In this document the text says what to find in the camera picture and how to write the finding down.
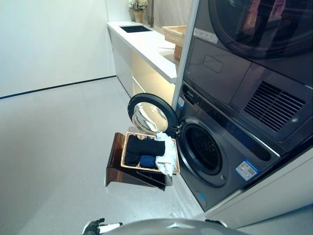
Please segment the robot left hand black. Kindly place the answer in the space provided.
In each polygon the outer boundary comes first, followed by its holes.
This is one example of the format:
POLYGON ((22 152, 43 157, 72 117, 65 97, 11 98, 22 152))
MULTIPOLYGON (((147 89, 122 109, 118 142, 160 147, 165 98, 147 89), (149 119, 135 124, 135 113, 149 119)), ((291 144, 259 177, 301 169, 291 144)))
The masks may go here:
POLYGON ((105 218, 99 218, 94 221, 88 222, 82 231, 83 235, 102 235, 104 233, 107 233, 109 231, 112 231, 116 228, 119 228, 123 225, 123 223, 111 223, 111 224, 105 224, 105 218))

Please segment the robot right hand white back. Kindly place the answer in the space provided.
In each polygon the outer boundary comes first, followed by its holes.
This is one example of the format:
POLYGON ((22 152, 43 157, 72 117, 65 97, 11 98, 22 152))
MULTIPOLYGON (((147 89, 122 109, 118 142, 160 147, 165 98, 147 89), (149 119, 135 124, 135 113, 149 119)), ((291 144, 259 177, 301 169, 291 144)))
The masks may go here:
POLYGON ((219 220, 206 219, 205 222, 214 223, 214 224, 218 224, 218 225, 227 227, 227 225, 225 223, 223 223, 222 221, 219 221, 219 220))

